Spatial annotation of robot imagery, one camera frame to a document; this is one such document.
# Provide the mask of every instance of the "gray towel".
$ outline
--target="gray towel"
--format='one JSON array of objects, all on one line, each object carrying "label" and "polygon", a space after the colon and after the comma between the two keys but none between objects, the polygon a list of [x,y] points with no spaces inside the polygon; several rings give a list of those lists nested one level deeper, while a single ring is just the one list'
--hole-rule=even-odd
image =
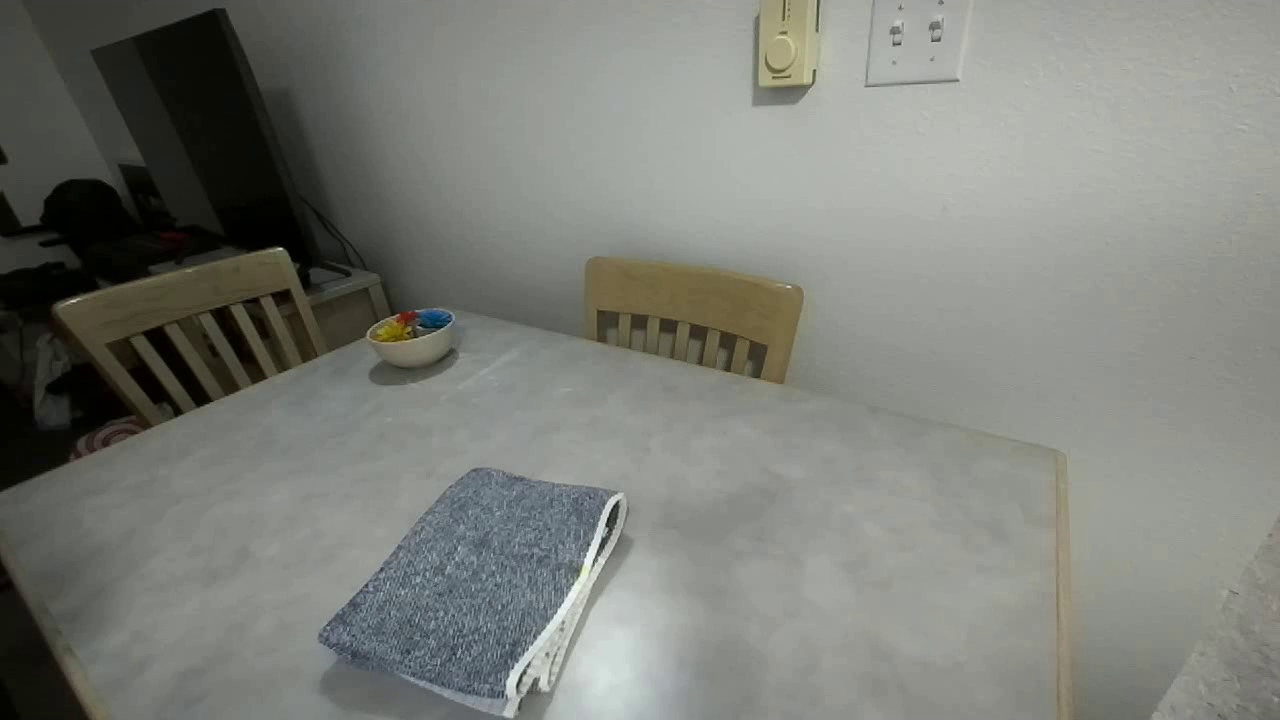
[{"label": "gray towel", "polygon": [[473,470],[324,624],[320,644],[517,716],[533,686],[555,686],[618,530],[618,491]]}]

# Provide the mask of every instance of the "floor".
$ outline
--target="floor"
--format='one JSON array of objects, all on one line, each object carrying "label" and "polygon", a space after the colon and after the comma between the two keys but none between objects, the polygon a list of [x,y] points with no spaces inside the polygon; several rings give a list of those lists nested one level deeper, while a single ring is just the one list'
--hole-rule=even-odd
[{"label": "floor", "polygon": [[[40,432],[29,413],[0,394],[0,491],[66,460],[71,437]],[[40,627],[0,573],[0,720],[81,720]]]}]

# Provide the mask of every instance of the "wall plate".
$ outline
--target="wall plate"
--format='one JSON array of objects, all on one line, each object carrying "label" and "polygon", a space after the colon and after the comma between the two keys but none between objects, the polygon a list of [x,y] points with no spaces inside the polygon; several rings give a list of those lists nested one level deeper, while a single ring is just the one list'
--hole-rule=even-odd
[{"label": "wall plate", "polygon": [[866,83],[961,83],[968,0],[877,0]]}]

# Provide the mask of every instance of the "wooden chair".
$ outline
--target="wooden chair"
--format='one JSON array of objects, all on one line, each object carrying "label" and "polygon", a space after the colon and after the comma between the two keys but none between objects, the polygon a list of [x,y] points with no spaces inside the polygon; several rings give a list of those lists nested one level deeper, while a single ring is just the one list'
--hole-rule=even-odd
[{"label": "wooden chair", "polygon": [[146,425],[324,351],[285,247],[111,284],[51,312]]},{"label": "wooden chair", "polygon": [[587,336],[737,375],[789,381],[796,284],[646,260],[587,260]]}]

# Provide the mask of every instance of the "wall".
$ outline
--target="wall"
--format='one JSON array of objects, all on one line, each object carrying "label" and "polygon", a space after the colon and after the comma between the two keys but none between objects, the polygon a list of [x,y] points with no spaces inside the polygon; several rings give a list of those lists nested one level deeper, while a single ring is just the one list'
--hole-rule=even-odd
[{"label": "wall", "polygon": [[[88,50],[195,0],[29,0]],[[305,189],[398,299],[577,327],[587,251],[807,288],[796,384],[1071,456],[1079,716],[1147,716],[1280,507],[1280,6],[974,0],[957,90],[752,98],[752,0],[228,6]]]},{"label": "wall", "polygon": [[0,194],[18,223],[37,223],[51,183],[108,176],[29,10],[0,0]]}]

